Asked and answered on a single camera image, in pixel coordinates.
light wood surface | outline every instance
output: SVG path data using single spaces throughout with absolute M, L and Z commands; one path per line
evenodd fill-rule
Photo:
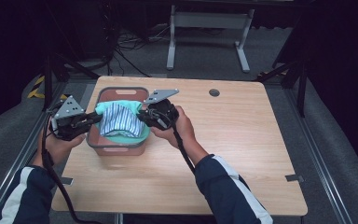
M 256 82 L 100 77 L 91 96 L 90 113 L 105 87 L 179 89 L 170 97 L 193 122 L 204 148 L 223 157 L 248 183 L 272 215 L 303 216 L 308 208 L 298 182 L 285 176 L 294 169 L 264 86 Z M 210 89 L 220 95 L 212 97 Z M 84 141 L 74 148 L 63 176 L 76 211 L 211 214 L 181 153 L 152 133 L 141 156 L 100 157 Z M 57 190 L 52 207 L 66 211 Z

folded cloth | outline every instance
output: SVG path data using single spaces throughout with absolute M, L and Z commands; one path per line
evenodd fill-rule
M 103 112 L 100 123 L 100 135 L 122 134 L 128 137 L 139 137 L 145 124 L 127 107 L 112 103 Z
M 136 114 L 139 113 L 139 110 L 142 108 L 142 103 L 138 102 L 138 101 L 117 100 L 117 101 L 108 101 L 108 102 L 98 103 L 95 107 L 95 112 L 99 115 L 103 115 L 105 110 L 108 109 L 112 104 L 117 104 L 117 105 L 121 105 L 121 106 L 128 108 L 135 117 L 136 117 Z M 100 134 L 101 134 L 101 129 L 102 129 L 101 124 L 102 124 L 102 120 L 99 123 L 95 124 L 95 126 L 100 130 Z M 107 135 L 107 136 L 105 136 L 105 138 L 107 138 L 108 140 L 110 140 L 112 142 L 120 143 L 120 144 L 138 144 L 138 143 L 141 143 L 142 141 L 144 141 L 148 137 L 149 134 L 150 134 L 150 128 L 144 124 L 143 129 L 141 129 L 141 135 L 139 135 L 138 137 L 128 137 L 123 134 L 116 134 L 116 135 Z

navy blue sleeve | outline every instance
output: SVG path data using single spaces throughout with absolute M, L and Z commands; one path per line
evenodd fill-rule
M 269 224 L 272 218 L 243 178 L 221 157 L 209 155 L 196 166 L 196 183 L 219 224 Z
M 48 172 L 38 166 L 20 169 L 0 205 L 2 223 L 46 223 L 55 183 Z

mint green fabric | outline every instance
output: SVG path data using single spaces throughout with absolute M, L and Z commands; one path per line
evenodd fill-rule
M 128 100 L 118 100 L 118 101 L 108 101 L 108 102 L 100 102 L 95 107 L 95 112 L 99 115 L 103 114 L 103 112 L 108 108 L 112 103 L 122 105 L 127 107 L 132 113 L 135 115 L 138 114 L 138 111 L 142 107 L 142 103 L 139 101 L 128 101 Z M 96 123 L 98 129 L 100 129 L 100 123 Z M 120 143 L 120 144 L 137 144 L 144 141 L 150 134 L 150 128 L 147 125 L 144 126 L 144 129 L 139 137 L 128 137 L 122 134 L 107 136 L 105 138 L 110 141 Z

white metal stand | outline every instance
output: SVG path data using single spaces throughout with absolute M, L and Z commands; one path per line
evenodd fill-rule
M 200 13 L 200 12 L 176 12 L 175 6 L 171 8 L 171 40 L 168 49 L 167 69 L 173 70 L 175 59 L 175 27 L 204 27 L 222 29 L 242 29 L 240 41 L 235 42 L 238 57 L 241 62 L 242 71 L 249 73 L 250 68 L 246 60 L 243 46 L 255 10 L 251 9 L 247 14 L 225 14 L 225 13 Z

